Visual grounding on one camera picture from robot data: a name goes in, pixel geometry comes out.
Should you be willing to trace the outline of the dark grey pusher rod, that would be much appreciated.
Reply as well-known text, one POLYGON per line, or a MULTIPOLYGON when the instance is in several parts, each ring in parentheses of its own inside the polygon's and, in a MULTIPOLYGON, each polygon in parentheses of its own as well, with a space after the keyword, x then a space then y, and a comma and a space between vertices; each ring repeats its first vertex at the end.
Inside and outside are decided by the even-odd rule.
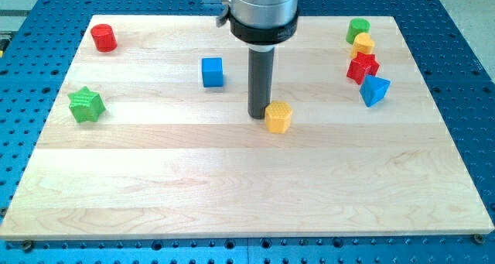
POLYGON ((255 119, 265 117, 271 102, 271 81, 275 49, 248 52, 248 114, 255 119))

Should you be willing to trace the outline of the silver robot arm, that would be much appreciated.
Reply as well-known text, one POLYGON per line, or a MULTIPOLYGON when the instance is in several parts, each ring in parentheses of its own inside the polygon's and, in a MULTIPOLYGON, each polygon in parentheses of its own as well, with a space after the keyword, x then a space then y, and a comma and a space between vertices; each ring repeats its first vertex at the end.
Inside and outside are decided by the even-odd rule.
POLYGON ((247 112, 265 117, 271 102, 275 47, 290 39, 298 26, 298 0, 203 0, 221 3, 218 27, 230 25, 231 34, 248 46, 247 112))

